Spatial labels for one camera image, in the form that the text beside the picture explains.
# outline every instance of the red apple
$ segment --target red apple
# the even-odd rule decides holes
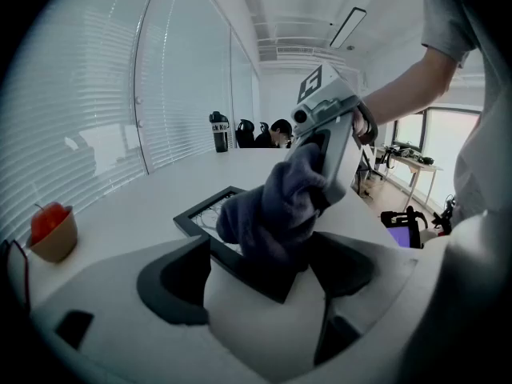
[[[43,240],[53,229],[61,224],[68,215],[67,210],[60,203],[52,202],[41,208],[36,205],[38,211],[30,222],[32,245]]]

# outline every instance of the fluorescent light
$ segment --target fluorescent light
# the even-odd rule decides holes
[[[334,36],[330,46],[333,48],[339,48],[348,39],[352,31],[358,26],[361,20],[366,16],[366,11],[358,7],[354,7],[349,14],[349,17],[343,22],[342,26]]]

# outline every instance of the brown bowl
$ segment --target brown bowl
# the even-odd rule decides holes
[[[78,231],[74,221],[73,207],[66,206],[68,215],[43,240],[32,245],[32,236],[27,242],[28,247],[41,259],[58,263],[63,260],[77,245]]]

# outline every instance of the towel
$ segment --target towel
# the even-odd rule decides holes
[[[316,144],[300,146],[272,169],[265,185],[228,199],[217,220],[221,239],[239,244],[249,260],[307,268],[304,242],[320,214],[311,195],[326,184],[314,170],[320,157]]]

